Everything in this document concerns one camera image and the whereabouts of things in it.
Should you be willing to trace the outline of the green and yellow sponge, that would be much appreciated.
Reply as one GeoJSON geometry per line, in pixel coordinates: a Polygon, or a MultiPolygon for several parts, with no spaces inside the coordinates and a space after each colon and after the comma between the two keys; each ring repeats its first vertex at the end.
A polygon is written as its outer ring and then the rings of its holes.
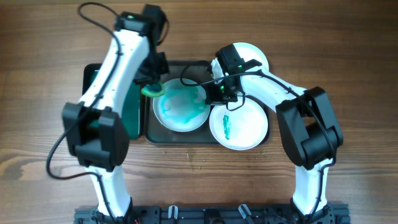
{"type": "Polygon", "coordinates": [[[145,85],[141,93],[150,98],[157,98],[165,94],[165,88],[162,82],[145,85]]]}

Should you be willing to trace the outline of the white plate with green smear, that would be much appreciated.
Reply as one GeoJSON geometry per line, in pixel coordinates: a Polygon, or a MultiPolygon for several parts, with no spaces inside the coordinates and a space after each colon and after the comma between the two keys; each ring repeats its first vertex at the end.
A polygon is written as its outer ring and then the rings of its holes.
{"type": "Polygon", "coordinates": [[[165,94],[152,100],[157,120],[167,129],[189,132],[198,129],[208,119],[210,105],[206,92],[193,80],[178,78],[164,83],[165,94]]]}

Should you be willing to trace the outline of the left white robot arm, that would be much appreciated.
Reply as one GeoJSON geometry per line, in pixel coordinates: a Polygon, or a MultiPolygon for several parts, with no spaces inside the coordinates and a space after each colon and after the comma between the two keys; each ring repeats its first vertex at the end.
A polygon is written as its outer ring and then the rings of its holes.
{"type": "Polygon", "coordinates": [[[168,19],[162,12],[145,15],[124,12],[115,21],[111,43],[93,82],[78,103],[62,111],[68,150],[91,177],[98,206],[91,215],[97,223],[137,223],[127,192],[122,164],[129,148],[129,134],[122,121],[125,99],[133,83],[159,83],[167,62],[156,51],[168,19]]]}

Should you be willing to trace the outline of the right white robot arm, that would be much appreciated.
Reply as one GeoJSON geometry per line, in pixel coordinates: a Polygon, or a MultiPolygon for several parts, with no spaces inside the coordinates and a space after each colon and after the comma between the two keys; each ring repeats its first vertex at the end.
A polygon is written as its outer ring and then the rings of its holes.
{"type": "Polygon", "coordinates": [[[250,98],[276,113],[282,146],[295,165],[293,204],[301,216],[315,219],[326,206],[327,172],[335,165],[337,148],[343,143],[325,90],[294,86],[267,70],[219,77],[203,87],[208,95],[206,102],[214,106],[211,133],[227,148],[252,149],[266,135],[267,123],[250,98]]]}

